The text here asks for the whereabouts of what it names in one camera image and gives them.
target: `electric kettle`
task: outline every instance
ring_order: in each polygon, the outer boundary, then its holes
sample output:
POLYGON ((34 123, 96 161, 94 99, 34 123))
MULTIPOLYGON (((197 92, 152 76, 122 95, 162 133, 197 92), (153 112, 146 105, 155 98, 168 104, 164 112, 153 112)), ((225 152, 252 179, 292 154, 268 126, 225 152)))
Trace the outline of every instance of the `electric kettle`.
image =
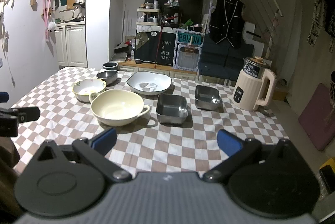
POLYGON ((260 57, 246 58, 233 92, 233 103, 246 111, 270 104, 276 85, 276 75, 260 57), (265 99, 262 99, 267 79, 270 81, 265 99))

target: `yellow-rimmed bowl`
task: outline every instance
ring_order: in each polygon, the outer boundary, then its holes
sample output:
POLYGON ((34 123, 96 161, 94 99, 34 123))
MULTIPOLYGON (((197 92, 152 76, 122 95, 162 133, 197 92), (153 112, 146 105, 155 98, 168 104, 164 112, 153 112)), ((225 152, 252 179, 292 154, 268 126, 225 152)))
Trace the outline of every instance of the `yellow-rimmed bowl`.
POLYGON ((73 93, 81 102, 89 102, 88 96, 93 92, 103 92, 106 89, 106 82, 97 78, 80 80, 73 85, 73 93))

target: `black round disc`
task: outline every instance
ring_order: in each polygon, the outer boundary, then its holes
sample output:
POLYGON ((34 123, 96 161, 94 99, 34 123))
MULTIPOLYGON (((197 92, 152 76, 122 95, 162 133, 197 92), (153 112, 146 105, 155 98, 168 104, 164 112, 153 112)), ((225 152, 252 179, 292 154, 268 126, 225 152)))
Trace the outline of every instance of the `black round disc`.
POLYGON ((83 164, 48 163, 18 179, 14 193, 27 211, 46 217, 64 217, 80 212, 103 194, 104 178, 83 164))
POLYGON ((311 212, 319 196, 313 174, 294 172, 279 161, 237 170, 229 179, 228 189, 239 206, 270 218, 311 212))

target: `table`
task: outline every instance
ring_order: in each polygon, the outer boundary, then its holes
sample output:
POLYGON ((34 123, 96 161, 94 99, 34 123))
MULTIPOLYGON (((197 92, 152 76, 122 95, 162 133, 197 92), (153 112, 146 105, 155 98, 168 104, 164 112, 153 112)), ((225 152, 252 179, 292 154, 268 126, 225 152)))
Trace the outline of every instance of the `table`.
MULTIPOLYGON (((94 78, 96 69, 66 67, 42 82, 25 95, 13 107, 38 106, 41 116, 37 121, 19 126, 19 135, 12 138, 21 156, 16 170, 22 172, 33 154, 46 139, 58 145, 71 144, 80 137, 92 138, 106 128, 93 116, 90 104, 79 102, 72 92, 78 80, 94 78)), ((130 91, 126 83, 132 75, 119 72, 119 79, 108 89, 130 91)), ((279 138, 287 137, 283 127, 270 109, 259 108, 257 112, 241 110, 232 104, 229 96, 233 87, 202 83, 219 90, 223 108, 203 111, 195 107, 195 81, 172 79, 167 91, 186 98, 189 115, 181 126, 165 126, 156 118, 157 96, 142 96, 151 106, 150 112, 135 122, 117 128, 118 139, 106 158, 129 171, 180 172, 198 171, 200 175, 227 155, 216 141, 217 132, 224 128, 241 139, 256 138, 265 144, 275 144, 279 138)))

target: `brown fabric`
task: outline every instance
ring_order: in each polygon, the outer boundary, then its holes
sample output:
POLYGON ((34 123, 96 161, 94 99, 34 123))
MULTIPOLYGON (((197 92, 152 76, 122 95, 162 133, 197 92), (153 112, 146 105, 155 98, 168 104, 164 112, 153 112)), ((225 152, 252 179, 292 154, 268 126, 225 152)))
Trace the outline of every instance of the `brown fabric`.
POLYGON ((16 218, 23 212, 14 197, 14 184, 18 174, 13 167, 19 162, 20 155, 12 140, 0 137, 0 214, 10 214, 16 218))

